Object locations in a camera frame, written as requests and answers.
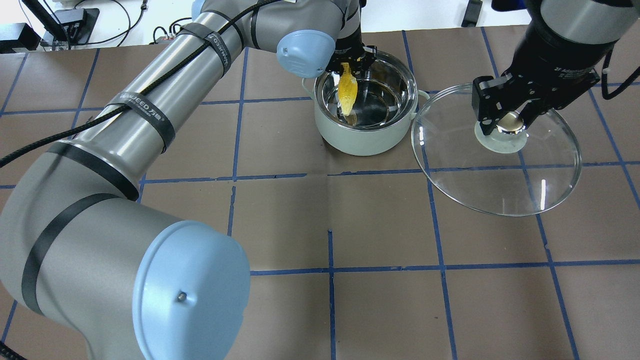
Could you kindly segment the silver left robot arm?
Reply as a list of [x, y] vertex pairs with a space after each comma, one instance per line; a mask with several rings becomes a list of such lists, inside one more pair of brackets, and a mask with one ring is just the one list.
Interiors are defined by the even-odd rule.
[[208, 224], [144, 205], [143, 180], [247, 48], [301, 79], [360, 43], [365, 0], [195, 0], [174, 40], [97, 117], [43, 150], [1, 212], [1, 284], [82, 336], [90, 360], [223, 360], [242, 328], [250, 265]]

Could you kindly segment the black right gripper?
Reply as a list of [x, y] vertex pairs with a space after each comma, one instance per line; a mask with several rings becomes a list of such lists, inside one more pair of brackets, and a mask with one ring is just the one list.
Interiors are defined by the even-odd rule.
[[550, 109], [561, 109], [597, 84], [596, 64], [615, 42], [569, 41], [542, 25], [529, 25], [502, 76], [479, 76], [471, 83], [471, 107], [482, 135], [489, 136], [510, 112], [523, 129]]

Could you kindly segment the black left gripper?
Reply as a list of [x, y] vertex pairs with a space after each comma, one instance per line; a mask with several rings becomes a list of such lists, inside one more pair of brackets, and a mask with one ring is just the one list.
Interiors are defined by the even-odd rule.
[[347, 16], [345, 25], [338, 33], [334, 52], [330, 57], [325, 71], [342, 76], [345, 63], [356, 62], [356, 75], [363, 75], [370, 69], [377, 59], [376, 45], [362, 43], [361, 10], [355, 10]]

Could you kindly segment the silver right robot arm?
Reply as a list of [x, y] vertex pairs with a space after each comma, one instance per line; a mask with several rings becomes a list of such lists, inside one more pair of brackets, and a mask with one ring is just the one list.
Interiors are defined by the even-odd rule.
[[604, 79], [595, 66], [639, 20], [631, 0], [526, 0], [531, 21], [500, 77], [473, 80], [471, 106], [484, 136], [510, 112], [523, 127], [560, 110]]

